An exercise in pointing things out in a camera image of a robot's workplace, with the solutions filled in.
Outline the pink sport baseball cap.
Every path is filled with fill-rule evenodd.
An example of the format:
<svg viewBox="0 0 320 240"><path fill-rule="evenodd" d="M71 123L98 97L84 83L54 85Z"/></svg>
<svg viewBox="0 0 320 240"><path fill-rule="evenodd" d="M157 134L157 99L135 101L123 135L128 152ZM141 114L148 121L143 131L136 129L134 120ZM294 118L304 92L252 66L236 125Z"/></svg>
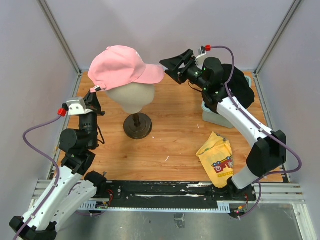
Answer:
<svg viewBox="0 0 320 240"><path fill-rule="evenodd" d="M144 63L139 53L128 46L109 46L92 61L88 77L91 93L110 91L131 83L155 85L165 75L162 66Z"/></svg>

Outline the black baseball cap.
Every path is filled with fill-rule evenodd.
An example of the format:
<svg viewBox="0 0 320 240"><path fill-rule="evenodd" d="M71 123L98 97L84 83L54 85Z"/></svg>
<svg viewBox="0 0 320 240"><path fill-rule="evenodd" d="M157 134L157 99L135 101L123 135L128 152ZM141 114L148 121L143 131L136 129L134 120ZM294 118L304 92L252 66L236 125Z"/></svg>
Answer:
<svg viewBox="0 0 320 240"><path fill-rule="evenodd" d="M255 102L255 94L244 73L238 68L234 68L232 78L227 85L244 108L248 109Z"/></svg>

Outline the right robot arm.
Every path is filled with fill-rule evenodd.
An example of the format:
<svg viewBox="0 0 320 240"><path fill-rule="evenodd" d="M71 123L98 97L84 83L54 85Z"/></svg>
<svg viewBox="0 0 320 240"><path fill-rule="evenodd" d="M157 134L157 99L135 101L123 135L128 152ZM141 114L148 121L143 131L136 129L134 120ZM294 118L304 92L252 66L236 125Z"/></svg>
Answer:
<svg viewBox="0 0 320 240"><path fill-rule="evenodd" d="M227 180L226 193L230 199L240 199L249 185L286 162L286 135L266 127L242 106L224 80L225 70L218 58L207 57L202 67L198 67L198 58L188 49L159 63L176 83L189 81L199 87L207 107L226 118L251 146L245 166Z"/></svg>

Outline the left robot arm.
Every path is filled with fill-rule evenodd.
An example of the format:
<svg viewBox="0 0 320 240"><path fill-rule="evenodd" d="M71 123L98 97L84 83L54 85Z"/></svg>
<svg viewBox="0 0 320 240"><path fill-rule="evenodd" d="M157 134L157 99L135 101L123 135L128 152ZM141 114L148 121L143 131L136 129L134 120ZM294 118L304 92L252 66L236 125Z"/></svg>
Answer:
<svg viewBox="0 0 320 240"><path fill-rule="evenodd" d="M64 116L77 116L78 128L61 132L58 148L65 156L60 165L54 163L56 175L36 203L22 216L11 219L14 239L54 240L83 203L107 193L107 179L95 171L88 172L96 157L93 151L105 143L98 126L98 117L105 112L96 91L67 100L57 115L53 123Z"/></svg>

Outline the cream mannequin head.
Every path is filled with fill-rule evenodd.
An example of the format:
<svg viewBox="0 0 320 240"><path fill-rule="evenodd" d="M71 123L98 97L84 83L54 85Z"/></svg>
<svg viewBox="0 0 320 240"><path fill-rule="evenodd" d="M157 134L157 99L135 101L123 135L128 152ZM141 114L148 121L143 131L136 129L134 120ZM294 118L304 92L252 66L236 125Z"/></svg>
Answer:
<svg viewBox="0 0 320 240"><path fill-rule="evenodd" d="M107 90L106 95L119 104L127 114L137 114L151 104L155 97L155 85L130 83Z"/></svg>

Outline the light teal plastic bin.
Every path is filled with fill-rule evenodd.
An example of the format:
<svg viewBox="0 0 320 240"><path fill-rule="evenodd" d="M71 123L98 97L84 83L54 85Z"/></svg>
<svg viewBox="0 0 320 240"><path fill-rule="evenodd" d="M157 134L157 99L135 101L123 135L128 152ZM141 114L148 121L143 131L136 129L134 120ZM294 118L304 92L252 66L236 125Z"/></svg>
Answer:
<svg viewBox="0 0 320 240"><path fill-rule="evenodd" d="M201 103L202 108L202 120L211 124L216 124L222 127L232 129L234 126L225 117L212 112L208 107L206 107L205 102Z"/></svg>

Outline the yellow printed cloth hat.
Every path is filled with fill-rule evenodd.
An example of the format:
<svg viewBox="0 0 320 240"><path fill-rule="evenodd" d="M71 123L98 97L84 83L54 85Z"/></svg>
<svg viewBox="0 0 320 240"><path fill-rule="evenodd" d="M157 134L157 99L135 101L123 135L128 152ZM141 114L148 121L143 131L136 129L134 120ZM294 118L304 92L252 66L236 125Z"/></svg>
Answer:
<svg viewBox="0 0 320 240"><path fill-rule="evenodd" d="M205 172L216 188L227 186L227 181L234 175L233 151L230 141L216 132L197 151Z"/></svg>

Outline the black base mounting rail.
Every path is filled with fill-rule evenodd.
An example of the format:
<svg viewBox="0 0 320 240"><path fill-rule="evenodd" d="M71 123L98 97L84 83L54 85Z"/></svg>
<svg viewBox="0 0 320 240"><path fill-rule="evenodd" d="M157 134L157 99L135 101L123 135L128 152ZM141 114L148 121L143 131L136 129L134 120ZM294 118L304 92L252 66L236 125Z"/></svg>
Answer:
<svg viewBox="0 0 320 240"><path fill-rule="evenodd" d="M217 188L211 182L188 181L107 181L98 188L95 199L107 199L113 194L112 202L143 202L144 199L170 202L171 199L189 202L191 199L208 201L255 201L253 186L232 193L226 187Z"/></svg>

